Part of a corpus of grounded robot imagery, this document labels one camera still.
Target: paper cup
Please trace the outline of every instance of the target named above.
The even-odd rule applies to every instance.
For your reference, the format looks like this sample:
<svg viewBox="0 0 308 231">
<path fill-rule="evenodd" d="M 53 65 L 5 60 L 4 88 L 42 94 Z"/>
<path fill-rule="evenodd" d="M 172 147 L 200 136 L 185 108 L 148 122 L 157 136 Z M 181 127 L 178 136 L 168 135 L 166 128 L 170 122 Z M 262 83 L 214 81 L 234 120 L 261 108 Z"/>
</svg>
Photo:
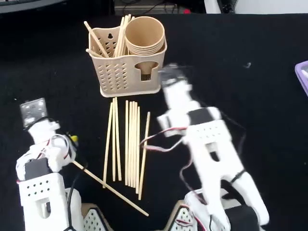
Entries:
<svg viewBox="0 0 308 231">
<path fill-rule="evenodd" d="M 126 46 L 130 51 L 156 53 L 164 44 L 165 29 L 157 19 L 143 16 L 130 21 L 125 29 Z"/>
</svg>

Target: black cloth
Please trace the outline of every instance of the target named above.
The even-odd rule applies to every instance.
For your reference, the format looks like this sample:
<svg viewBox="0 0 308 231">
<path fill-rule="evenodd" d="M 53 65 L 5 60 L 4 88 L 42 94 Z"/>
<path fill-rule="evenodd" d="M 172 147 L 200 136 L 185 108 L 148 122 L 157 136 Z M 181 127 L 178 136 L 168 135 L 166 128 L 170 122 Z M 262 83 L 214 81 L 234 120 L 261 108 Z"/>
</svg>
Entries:
<svg viewBox="0 0 308 231">
<path fill-rule="evenodd" d="M 246 128 L 241 160 L 268 208 L 267 230 L 302 230 L 307 216 L 308 99 L 294 73 L 308 59 L 308 15 L 159 15 L 168 49 L 165 63 L 187 70 L 193 91 Z M 91 58 L 85 52 L 84 19 L 7 21 L 0 36 L 0 205 L 1 229 L 22 230 L 23 215 L 15 163 L 32 143 L 23 131 L 19 104 L 45 97 L 49 115 L 62 129 L 79 136 L 88 169 L 102 177 L 110 99 L 100 95 Z M 92 27 L 114 27 L 119 17 L 88 19 Z M 151 112 L 150 133 L 160 130 L 156 117 L 167 106 L 160 91 L 119 99 L 124 129 L 124 100 L 141 106 L 141 133 Z M 237 146 L 243 131 L 227 121 Z M 120 133 L 124 175 L 124 132 Z M 153 139 L 171 146 L 178 138 Z M 146 210 L 147 218 L 95 180 L 77 182 L 83 202 L 97 204 L 115 230 L 164 228 L 174 204 L 188 190 L 179 170 L 189 160 L 181 145 L 169 153 L 148 152 L 142 200 L 122 182 L 107 182 Z M 62 171 L 70 186 L 75 166 Z M 193 167 L 184 175 L 193 188 L 200 181 Z"/>
</svg>

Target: purple container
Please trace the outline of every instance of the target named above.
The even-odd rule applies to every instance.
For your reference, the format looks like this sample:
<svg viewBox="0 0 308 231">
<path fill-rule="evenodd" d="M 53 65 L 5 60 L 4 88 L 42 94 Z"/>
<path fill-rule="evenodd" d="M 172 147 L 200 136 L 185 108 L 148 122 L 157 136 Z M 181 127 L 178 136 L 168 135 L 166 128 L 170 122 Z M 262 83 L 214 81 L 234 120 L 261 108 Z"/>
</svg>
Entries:
<svg viewBox="0 0 308 231">
<path fill-rule="evenodd" d="M 302 85 L 306 95 L 308 96 L 308 61 L 299 63 L 295 66 L 295 73 Z"/>
</svg>

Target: bamboo chopstick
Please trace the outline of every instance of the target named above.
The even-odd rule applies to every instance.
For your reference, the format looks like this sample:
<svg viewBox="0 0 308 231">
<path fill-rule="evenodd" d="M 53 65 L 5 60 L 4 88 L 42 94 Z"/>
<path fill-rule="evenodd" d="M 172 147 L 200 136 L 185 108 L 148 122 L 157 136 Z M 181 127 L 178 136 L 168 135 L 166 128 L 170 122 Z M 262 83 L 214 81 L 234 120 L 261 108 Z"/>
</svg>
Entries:
<svg viewBox="0 0 308 231">
<path fill-rule="evenodd" d="M 133 140 L 132 140 L 132 146 L 133 146 L 133 187 L 136 187 L 136 135 L 137 135 L 137 131 L 136 131 L 136 124 L 137 124 L 137 102 L 133 103 L 133 113 L 134 113 L 134 117 L 133 117 Z"/>
<path fill-rule="evenodd" d="M 119 181 L 122 180 L 122 172 L 121 172 L 121 155 L 120 155 L 120 140 L 119 140 L 119 115 L 117 108 L 117 97 L 115 98 L 115 140 L 116 140 L 116 159 L 117 159 L 117 174 Z"/>
<path fill-rule="evenodd" d="M 128 186 L 132 187 L 131 182 L 131 138 L 132 138 L 132 102 L 129 102 L 129 125 L 128 125 Z"/>
<path fill-rule="evenodd" d="M 145 135 L 144 138 L 146 139 L 149 135 L 149 127 L 150 127 L 150 112 L 148 112 L 146 118 L 146 126 L 145 126 Z M 140 175 L 140 186 L 139 186 L 139 196 L 138 199 L 141 200 L 142 195 L 142 187 L 143 187 L 143 177 L 144 177 L 144 167 L 145 167 L 145 158 L 146 158 L 146 145 L 148 141 L 144 142 L 143 146 L 143 153 L 142 153 L 142 164 L 141 164 L 141 175 Z"/>
<path fill-rule="evenodd" d="M 125 101 L 125 185 L 128 184 L 128 100 Z"/>
<path fill-rule="evenodd" d="M 101 55 L 95 53 L 95 52 L 92 51 L 92 50 L 89 50 L 88 48 L 86 48 L 86 52 L 89 53 L 89 54 L 91 54 L 91 55 L 93 55 L 93 56 L 95 56 L 95 57 L 97 57 L 97 58 L 103 58 Z"/>
<path fill-rule="evenodd" d="M 116 108 L 115 108 L 115 102 L 116 102 L 116 100 L 115 100 L 115 98 L 113 98 L 113 107 L 112 107 L 112 180 L 113 181 L 115 181 L 115 179 L 116 179 Z"/>
<path fill-rule="evenodd" d="M 137 142 L 136 142 L 136 194 L 139 193 L 139 164 L 140 164 L 140 107 L 137 110 Z"/>
<path fill-rule="evenodd" d="M 109 58 L 109 55 L 107 54 L 105 48 L 102 46 L 101 42 L 98 40 L 96 34 L 94 33 L 94 31 L 92 30 L 92 28 L 89 26 L 87 21 L 83 22 L 84 25 L 86 26 L 88 32 L 90 33 L 90 35 L 92 36 L 92 38 L 94 39 L 94 41 L 96 42 L 96 44 L 98 45 L 98 47 L 101 49 L 103 55 L 105 58 Z"/>
<path fill-rule="evenodd" d="M 83 166 L 78 163 L 77 161 L 73 161 L 72 162 L 74 165 L 76 165 L 78 168 L 83 169 Z M 133 202 L 131 202 L 129 199 L 127 199 L 125 196 L 123 196 L 121 193 L 119 193 L 117 190 L 115 190 L 114 188 L 110 187 L 108 184 L 106 184 L 105 181 L 99 179 L 97 176 L 95 176 L 93 173 L 91 173 L 89 170 L 84 169 L 84 172 L 87 173 L 90 177 L 92 177 L 93 179 L 95 179 L 97 182 L 99 182 L 100 184 L 102 184 L 103 186 L 105 186 L 107 189 L 109 189 L 111 192 L 113 192 L 115 195 L 117 195 L 118 197 L 120 197 L 122 200 L 124 200 L 126 203 L 128 203 L 130 206 L 134 207 L 136 210 L 138 210 L 139 212 L 141 212 L 142 214 L 146 215 L 147 217 L 149 216 L 149 214 L 147 212 L 145 212 L 142 208 L 140 208 L 139 206 L 137 206 L 136 204 L 134 204 Z"/>
<path fill-rule="evenodd" d="M 125 19 L 124 17 L 122 17 L 122 19 L 121 19 L 119 35 L 117 37 L 117 43 L 116 43 L 116 46 L 115 46 L 116 48 L 115 48 L 113 57 L 118 57 L 118 55 L 119 55 L 119 48 L 120 48 L 119 44 L 120 44 L 121 33 L 122 33 L 123 25 L 124 25 L 124 19 Z"/>
<path fill-rule="evenodd" d="M 103 170 L 103 181 L 106 182 L 107 179 L 107 165 L 108 165 L 108 154 L 109 154 L 109 141 L 110 141 L 110 128 L 112 120 L 112 109 L 113 103 L 110 103 L 109 118 L 108 118 L 108 129 L 107 129 L 107 139 L 106 139 L 106 149 L 105 149 L 105 160 L 104 160 L 104 170 Z"/>
</svg>

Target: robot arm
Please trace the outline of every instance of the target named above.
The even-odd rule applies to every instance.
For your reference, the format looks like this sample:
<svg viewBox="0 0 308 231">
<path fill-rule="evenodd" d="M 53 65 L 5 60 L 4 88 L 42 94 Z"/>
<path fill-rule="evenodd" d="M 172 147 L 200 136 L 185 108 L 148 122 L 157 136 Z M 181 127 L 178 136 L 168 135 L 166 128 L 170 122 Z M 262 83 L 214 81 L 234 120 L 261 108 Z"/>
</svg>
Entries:
<svg viewBox="0 0 308 231">
<path fill-rule="evenodd" d="M 176 65 L 161 72 L 162 88 L 169 110 L 158 117 L 162 129 L 187 127 L 186 131 L 169 131 L 165 135 L 183 135 L 202 184 L 202 194 L 207 202 L 197 211 L 199 219 L 208 230 L 230 231 L 231 225 L 221 202 L 220 181 L 227 180 L 253 209 L 259 225 L 267 224 L 269 214 L 251 176 L 245 171 L 231 142 L 231 135 L 217 108 L 201 108 L 192 100 L 183 73 Z"/>
<path fill-rule="evenodd" d="M 44 99 L 22 104 L 21 112 L 24 127 L 35 143 L 16 163 L 25 230 L 66 230 L 70 226 L 67 209 L 70 189 L 65 188 L 58 172 L 75 159 L 75 149 L 66 135 L 56 133 L 60 125 L 47 118 Z M 75 189 L 70 210 L 72 226 L 83 231 L 81 198 Z"/>
</svg>

